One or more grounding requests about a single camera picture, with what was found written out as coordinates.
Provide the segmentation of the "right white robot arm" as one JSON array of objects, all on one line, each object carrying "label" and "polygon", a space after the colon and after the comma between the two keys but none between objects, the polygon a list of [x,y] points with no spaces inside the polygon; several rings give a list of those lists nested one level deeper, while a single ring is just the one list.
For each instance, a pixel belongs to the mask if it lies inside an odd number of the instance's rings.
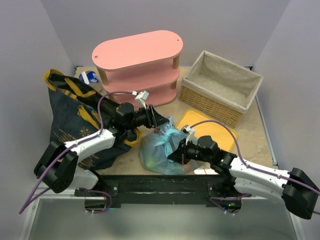
[{"label": "right white robot arm", "polygon": [[305,220],[316,214],[320,189],[299,168],[280,170],[244,160],[220,149],[209,135],[200,137],[196,144],[181,140],[168,159],[181,165],[191,160],[209,163],[219,175],[231,177],[240,194],[283,202],[289,212]]}]

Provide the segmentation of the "dark denim tote bag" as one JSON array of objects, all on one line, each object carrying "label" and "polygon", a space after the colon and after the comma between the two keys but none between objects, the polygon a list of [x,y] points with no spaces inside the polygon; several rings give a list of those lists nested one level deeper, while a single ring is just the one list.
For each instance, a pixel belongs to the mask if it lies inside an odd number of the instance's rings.
[{"label": "dark denim tote bag", "polygon": [[[101,125],[107,126],[118,104],[109,99],[98,101],[101,94],[91,86],[73,76],[66,76],[56,69],[50,69],[43,77],[48,86],[48,95],[53,114],[50,141],[62,143],[78,140],[96,133]],[[85,170],[110,168],[116,158],[130,151],[141,142],[142,134],[138,129],[130,131],[128,138],[116,143],[110,149],[99,151],[78,166]]]}]

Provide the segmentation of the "blue plastic bag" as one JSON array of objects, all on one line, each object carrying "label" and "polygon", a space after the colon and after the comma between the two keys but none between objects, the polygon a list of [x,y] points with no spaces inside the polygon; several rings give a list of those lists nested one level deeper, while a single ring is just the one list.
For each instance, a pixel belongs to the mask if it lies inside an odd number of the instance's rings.
[{"label": "blue plastic bag", "polygon": [[182,165],[168,159],[186,135],[176,128],[172,116],[167,119],[168,123],[154,129],[142,139],[139,152],[141,163],[147,170],[164,175],[184,175],[196,170],[201,164],[195,160]]}]

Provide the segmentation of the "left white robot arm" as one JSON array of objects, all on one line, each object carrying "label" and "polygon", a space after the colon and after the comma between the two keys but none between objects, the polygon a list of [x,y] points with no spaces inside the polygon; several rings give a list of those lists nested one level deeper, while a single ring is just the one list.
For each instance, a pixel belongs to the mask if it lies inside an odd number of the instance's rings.
[{"label": "left white robot arm", "polygon": [[102,130],[73,141],[52,141],[34,168],[34,174],[57,194],[68,188],[91,190],[99,178],[90,170],[78,169],[78,163],[115,147],[137,127],[155,129],[168,122],[152,105],[135,110],[131,103],[121,103]]}]

